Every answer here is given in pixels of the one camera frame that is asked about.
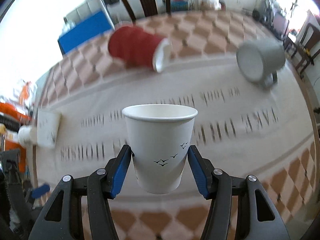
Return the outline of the white paper cup with birds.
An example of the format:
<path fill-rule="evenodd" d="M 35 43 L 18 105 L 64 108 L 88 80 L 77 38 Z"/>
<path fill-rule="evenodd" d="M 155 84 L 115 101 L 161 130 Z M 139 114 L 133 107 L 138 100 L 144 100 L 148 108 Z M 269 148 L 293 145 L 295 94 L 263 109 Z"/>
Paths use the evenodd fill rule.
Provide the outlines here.
<path fill-rule="evenodd" d="M 126 107 L 122 114 L 139 186 L 152 194 L 177 189 L 198 111 L 182 105 L 146 104 Z"/>

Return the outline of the white paper cup upside down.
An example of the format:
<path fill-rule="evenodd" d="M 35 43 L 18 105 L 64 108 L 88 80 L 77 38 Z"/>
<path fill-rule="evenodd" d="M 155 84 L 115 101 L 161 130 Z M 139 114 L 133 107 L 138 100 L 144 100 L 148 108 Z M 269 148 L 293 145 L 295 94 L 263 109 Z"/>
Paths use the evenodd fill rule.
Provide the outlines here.
<path fill-rule="evenodd" d="M 61 113 L 39 109 L 37 113 L 37 144 L 55 148 Z"/>

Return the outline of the white paper cup lying sideways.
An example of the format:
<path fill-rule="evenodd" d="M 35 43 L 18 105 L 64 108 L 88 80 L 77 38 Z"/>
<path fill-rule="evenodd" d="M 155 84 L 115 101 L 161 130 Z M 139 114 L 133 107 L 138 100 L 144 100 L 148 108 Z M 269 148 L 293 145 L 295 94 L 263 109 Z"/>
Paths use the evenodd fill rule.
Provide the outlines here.
<path fill-rule="evenodd" d="M 21 126 L 18 131 L 18 141 L 21 146 L 37 144 L 37 127 L 35 126 Z"/>

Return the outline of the red paper cup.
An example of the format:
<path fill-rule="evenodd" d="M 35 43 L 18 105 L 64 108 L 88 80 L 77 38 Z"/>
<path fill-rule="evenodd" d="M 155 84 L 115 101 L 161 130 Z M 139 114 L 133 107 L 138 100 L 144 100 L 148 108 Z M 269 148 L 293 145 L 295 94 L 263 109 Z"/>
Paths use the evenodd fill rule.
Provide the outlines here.
<path fill-rule="evenodd" d="M 135 25 L 121 25 L 108 42 L 109 54 L 126 63 L 148 67 L 157 73 L 169 65 L 172 45 L 168 38 Z"/>

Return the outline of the checkered printed tablecloth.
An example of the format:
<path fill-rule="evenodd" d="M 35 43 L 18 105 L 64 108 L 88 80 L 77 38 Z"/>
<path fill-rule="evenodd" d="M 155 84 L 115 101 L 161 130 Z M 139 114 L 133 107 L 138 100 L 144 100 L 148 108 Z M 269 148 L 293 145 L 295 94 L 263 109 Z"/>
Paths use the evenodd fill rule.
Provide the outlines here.
<path fill-rule="evenodd" d="M 191 142 L 200 153 L 231 176 L 256 175 L 290 237 L 302 237 L 319 210 L 319 143 L 306 90 L 289 63 L 264 90 L 244 79 L 235 59 L 242 41 L 270 33 L 236 12 L 155 16 L 137 25 L 171 40 L 170 66 L 157 74 L 113 59 L 109 33 L 64 56 L 39 101 L 62 118 L 55 148 L 33 153 L 34 180 L 55 187 L 65 174 L 103 167 L 127 143 L 127 106 L 186 105 L 198 110 Z"/>

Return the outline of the grey ribbed mug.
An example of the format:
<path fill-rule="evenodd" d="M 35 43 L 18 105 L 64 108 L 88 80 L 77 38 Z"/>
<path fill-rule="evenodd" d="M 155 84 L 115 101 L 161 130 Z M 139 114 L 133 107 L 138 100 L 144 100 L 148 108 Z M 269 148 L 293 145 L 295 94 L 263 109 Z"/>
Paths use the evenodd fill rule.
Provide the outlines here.
<path fill-rule="evenodd" d="M 277 71 L 285 66 L 286 58 L 282 43 L 262 38 L 242 43 L 236 61 L 247 81 L 261 89 L 270 89 L 278 82 Z"/>

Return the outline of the dark wooden side chair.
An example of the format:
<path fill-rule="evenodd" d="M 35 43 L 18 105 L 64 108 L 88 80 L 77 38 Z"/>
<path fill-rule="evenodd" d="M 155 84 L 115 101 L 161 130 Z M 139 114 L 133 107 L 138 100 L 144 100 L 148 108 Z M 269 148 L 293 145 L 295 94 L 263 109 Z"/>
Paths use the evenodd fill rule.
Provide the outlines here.
<path fill-rule="evenodd" d="M 293 54 L 291 59 L 298 53 L 302 58 L 295 66 L 296 70 L 300 70 L 300 77 L 303 77 L 303 73 L 306 68 L 311 64 L 314 65 L 315 58 L 319 55 L 319 49 L 315 53 L 311 53 L 311 50 L 315 45 L 319 43 L 319 29 L 312 23 L 308 23 L 303 31 L 303 35 L 299 40 L 291 33 L 289 33 L 284 41 L 284 49 L 288 50 L 293 48 Z"/>

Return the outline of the blue board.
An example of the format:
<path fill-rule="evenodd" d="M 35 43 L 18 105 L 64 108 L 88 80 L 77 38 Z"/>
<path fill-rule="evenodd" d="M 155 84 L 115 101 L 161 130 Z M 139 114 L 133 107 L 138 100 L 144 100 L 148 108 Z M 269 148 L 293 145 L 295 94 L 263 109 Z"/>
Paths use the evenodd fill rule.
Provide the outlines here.
<path fill-rule="evenodd" d="M 62 34 L 57 42 L 62 55 L 65 55 L 91 38 L 111 29 L 112 25 L 107 17 L 99 11 Z"/>

